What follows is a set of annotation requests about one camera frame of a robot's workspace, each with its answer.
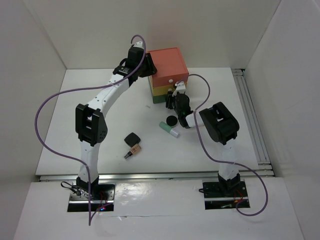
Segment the black lid cream jar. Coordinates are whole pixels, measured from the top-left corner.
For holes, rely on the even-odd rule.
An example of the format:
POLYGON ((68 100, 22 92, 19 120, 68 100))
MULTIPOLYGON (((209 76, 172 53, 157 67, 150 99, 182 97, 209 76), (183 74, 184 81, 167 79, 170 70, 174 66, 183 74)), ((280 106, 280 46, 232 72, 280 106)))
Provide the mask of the black lid cream jar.
POLYGON ((170 115, 166 118, 166 124, 173 128, 178 124, 178 118, 174 115, 170 115))

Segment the salmon top drawer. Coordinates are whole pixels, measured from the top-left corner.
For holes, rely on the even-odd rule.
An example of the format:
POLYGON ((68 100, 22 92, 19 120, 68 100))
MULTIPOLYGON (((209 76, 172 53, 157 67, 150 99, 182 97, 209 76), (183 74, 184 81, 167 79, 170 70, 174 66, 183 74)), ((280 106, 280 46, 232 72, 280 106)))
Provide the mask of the salmon top drawer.
POLYGON ((188 77, 188 73, 174 75, 160 75, 159 73, 151 76, 151 83, 154 88, 175 84, 188 77))

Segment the three-drawer organizer box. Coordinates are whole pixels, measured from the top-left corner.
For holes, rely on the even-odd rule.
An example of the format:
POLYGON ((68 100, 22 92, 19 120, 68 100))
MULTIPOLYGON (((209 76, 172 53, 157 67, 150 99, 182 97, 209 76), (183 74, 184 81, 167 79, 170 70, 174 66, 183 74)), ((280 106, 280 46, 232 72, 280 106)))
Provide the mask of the three-drawer organizer box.
MULTIPOLYGON (((157 73, 161 76, 189 74, 182 53, 178 47, 151 50, 149 53, 151 54, 153 63, 157 68, 157 73)), ((148 77, 149 86, 152 86, 151 78, 152 76, 148 77)), ((182 81, 187 83, 188 78, 185 78, 182 81)))

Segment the green cream tube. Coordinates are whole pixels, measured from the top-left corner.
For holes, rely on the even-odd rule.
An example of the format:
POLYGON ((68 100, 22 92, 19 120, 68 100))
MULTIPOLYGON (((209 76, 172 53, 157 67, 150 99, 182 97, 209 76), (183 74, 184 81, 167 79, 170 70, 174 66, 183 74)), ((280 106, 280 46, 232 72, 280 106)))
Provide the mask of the green cream tube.
POLYGON ((163 121, 159 123, 159 127, 175 138, 178 138, 180 136, 180 133, 177 130, 175 130, 173 127, 169 126, 163 121))

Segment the green bottom drawer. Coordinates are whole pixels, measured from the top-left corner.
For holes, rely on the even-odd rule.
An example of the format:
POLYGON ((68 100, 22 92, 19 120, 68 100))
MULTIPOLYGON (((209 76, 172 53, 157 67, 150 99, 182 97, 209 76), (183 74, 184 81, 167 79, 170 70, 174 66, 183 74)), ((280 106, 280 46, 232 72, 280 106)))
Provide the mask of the green bottom drawer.
POLYGON ((153 95, 152 96, 152 102, 154 104, 160 104, 160 103, 168 103, 174 99, 174 96, 170 94, 163 94, 163 95, 153 95))

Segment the yellow drawer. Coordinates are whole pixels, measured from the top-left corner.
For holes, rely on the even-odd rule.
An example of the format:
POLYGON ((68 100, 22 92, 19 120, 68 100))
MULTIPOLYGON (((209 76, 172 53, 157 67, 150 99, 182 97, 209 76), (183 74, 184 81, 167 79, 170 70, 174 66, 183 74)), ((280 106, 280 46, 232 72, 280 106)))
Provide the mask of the yellow drawer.
POLYGON ((158 87, 154 87, 150 85, 150 89, 151 89, 151 94, 153 96, 162 96, 162 95, 166 95, 168 90, 172 90, 172 92, 176 89, 176 84, 171 84, 171 85, 164 85, 164 86, 158 86, 158 87))

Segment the black square compact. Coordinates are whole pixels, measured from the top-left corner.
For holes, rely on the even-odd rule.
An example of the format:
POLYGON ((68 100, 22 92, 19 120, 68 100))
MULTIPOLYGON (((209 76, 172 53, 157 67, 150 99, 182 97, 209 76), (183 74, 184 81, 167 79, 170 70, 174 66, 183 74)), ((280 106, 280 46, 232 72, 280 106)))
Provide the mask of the black square compact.
POLYGON ((139 144, 141 142, 141 139, 134 132, 131 132, 129 135, 125 137, 124 142, 128 146, 133 147, 134 145, 139 144))

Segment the foundation bottle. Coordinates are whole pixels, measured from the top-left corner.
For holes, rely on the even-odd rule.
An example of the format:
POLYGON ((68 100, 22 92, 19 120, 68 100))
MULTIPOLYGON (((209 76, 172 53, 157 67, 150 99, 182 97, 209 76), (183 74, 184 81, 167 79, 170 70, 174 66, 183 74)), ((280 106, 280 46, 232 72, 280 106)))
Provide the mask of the foundation bottle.
POLYGON ((137 143, 130 148, 129 152, 124 156, 124 158, 128 159, 128 158, 138 154, 141 150, 142 150, 141 146, 137 143))

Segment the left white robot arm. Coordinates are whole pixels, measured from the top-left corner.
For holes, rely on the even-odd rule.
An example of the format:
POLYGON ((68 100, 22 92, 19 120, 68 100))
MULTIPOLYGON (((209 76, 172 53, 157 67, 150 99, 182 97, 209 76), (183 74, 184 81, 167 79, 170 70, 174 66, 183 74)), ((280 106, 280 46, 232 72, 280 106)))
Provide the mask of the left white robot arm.
POLYGON ((88 200, 99 193, 98 157, 108 127, 106 115, 116 100, 138 79, 157 73, 150 53, 145 52, 143 42, 133 44, 127 58, 117 66, 108 82, 87 104, 78 104, 75 109, 75 131, 80 141, 80 159, 86 164, 80 167, 76 185, 88 200))

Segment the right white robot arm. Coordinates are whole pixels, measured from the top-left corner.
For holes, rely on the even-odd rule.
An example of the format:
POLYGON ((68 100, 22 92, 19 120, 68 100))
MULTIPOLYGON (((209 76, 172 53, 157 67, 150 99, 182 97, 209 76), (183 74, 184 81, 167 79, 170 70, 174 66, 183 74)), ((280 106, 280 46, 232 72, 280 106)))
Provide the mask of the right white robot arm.
MULTIPOLYGON (((221 153, 224 161, 236 159, 233 146, 240 125, 224 103, 215 103, 212 107, 194 114, 190 107, 190 98, 186 94, 174 95, 172 91, 168 91, 165 97, 165 107, 175 111, 177 121, 185 129, 194 128, 196 124, 204 126, 210 138, 224 147, 221 153)), ((220 194, 229 197, 236 191, 240 181, 239 170, 235 165, 226 163, 219 165, 216 190, 220 194)))

